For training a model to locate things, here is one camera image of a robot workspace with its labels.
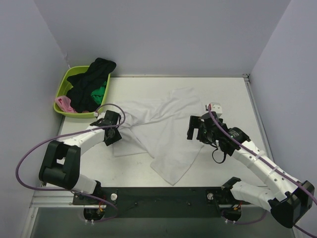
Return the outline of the white t shirt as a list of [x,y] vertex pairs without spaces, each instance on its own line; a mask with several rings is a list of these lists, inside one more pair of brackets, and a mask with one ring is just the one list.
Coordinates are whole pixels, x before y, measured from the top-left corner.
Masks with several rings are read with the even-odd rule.
[[191,116],[203,114],[193,88],[170,91],[165,98],[119,102],[126,120],[119,127],[122,139],[113,146],[116,157],[148,153],[151,168],[170,185],[189,170],[203,144],[187,139]]

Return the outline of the lime green plastic basket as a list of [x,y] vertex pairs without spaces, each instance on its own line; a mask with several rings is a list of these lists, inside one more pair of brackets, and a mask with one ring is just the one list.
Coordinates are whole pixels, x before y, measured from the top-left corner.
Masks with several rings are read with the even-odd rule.
[[[99,108],[98,108],[98,113],[100,114],[103,110],[103,108],[101,108],[101,105],[104,105],[106,103],[106,98],[107,98],[107,93],[109,90],[109,86],[110,86],[110,78],[111,78],[111,73],[114,71],[114,69],[116,68],[116,63],[109,61],[110,63],[110,73],[106,79],[106,85],[105,85],[105,90],[104,90],[104,94],[102,97],[102,100],[100,101],[100,103],[98,104]],[[88,69],[89,69],[89,65],[82,65],[82,66],[75,66],[75,67],[71,67],[64,75],[59,88],[57,90],[57,93],[55,95],[56,98],[58,97],[66,97],[67,92],[73,88],[73,85],[68,81],[69,77],[72,77],[74,75],[78,75],[78,74],[82,74],[85,73]],[[70,118],[77,118],[77,119],[90,119],[90,118],[94,118],[95,117],[95,113],[94,111],[92,112],[88,112],[88,111],[84,111],[82,113],[78,113],[78,112],[65,112],[63,109],[60,108],[59,104],[57,104],[56,102],[53,103],[53,109],[55,110],[56,113],[64,115],[65,117],[70,117]]]

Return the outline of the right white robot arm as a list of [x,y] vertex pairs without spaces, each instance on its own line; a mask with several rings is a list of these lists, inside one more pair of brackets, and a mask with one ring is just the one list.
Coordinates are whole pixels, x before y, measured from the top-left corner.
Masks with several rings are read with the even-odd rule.
[[190,116],[189,140],[195,129],[198,130],[198,141],[236,159],[266,185],[266,188],[260,188],[232,178],[223,187],[234,199],[269,211],[286,228],[294,227],[316,201],[315,187],[309,181],[301,182],[287,174],[245,132],[237,127],[228,128],[216,112],[201,117]]

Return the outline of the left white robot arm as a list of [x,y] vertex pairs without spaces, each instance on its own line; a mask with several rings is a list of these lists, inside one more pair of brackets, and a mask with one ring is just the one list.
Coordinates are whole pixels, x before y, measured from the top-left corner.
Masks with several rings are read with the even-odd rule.
[[97,144],[110,146],[121,140],[120,121],[119,113],[107,110],[102,118],[88,126],[88,132],[64,141],[51,141],[39,171],[40,181],[84,193],[89,203],[98,203],[102,197],[101,183],[80,174],[81,156]]

